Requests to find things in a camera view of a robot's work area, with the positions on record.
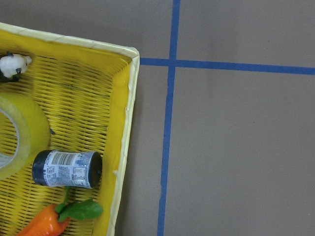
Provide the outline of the small black labelled jar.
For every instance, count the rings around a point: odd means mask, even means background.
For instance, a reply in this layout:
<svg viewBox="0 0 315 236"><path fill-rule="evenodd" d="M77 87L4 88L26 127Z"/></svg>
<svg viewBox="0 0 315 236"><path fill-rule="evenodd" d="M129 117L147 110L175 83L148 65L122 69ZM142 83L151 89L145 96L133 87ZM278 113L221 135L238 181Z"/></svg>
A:
<svg viewBox="0 0 315 236"><path fill-rule="evenodd" d="M41 151L32 164L32 178L38 185L93 189L102 175L102 157L97 151Z"/></svg>

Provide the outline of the yellow woven plastic basket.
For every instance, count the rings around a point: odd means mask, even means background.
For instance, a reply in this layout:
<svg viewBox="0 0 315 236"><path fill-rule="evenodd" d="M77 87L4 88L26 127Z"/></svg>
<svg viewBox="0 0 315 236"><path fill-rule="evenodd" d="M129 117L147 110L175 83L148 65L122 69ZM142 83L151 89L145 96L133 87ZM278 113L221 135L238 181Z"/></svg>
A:
<svg viewBox="0 0 315 236"><path fill-rule="evenodd" d="M71 201L94 199L95 220L72 220L66 236L112 236L121 202L139 70L135 48L0 25L0 52L29 55L19 82L3 92L31 97L49 120L49 149L98 151L102 179L95 189L73 188Z"/></svg>

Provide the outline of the yellow clear tape roll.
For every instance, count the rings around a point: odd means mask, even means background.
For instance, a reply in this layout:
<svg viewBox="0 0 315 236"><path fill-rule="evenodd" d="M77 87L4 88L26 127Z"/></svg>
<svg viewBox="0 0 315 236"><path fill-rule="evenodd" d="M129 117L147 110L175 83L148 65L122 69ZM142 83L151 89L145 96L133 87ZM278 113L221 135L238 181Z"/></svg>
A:
<svg viewBox="0 0 315 236"><path fill-rule="evenodd" d="M29 97L0 93L0 178L8 178L48 148L49 121Z"/></svg>

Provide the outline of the toy panda figure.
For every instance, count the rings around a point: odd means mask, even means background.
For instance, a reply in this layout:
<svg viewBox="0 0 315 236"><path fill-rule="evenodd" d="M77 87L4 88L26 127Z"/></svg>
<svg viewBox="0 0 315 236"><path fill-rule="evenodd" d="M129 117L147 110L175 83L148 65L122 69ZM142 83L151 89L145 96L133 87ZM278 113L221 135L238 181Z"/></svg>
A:
<svg viewBox="0 0 315 236"><path fill-rule="evenodd" d="M27 71L31 62L32 58L30 56L7 51L7 55L0 59L0 82L11 83L19 81L20 75Z"/></svg>

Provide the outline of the orange toy carrot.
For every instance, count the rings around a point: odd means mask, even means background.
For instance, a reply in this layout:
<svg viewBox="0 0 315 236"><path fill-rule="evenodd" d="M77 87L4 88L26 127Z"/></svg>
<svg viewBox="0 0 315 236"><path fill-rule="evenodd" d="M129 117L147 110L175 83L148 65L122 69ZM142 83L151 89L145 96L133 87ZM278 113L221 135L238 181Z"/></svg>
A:
<svg viewBox="0 0 315 236"><path fill-rule="evenodd" d="M67 228L71 219L90 220L103 213L103 207L93 199L68 202L70 187L65 188L65 196L60 204L51 204L40 211L18 236L59 236Z"/></svg>

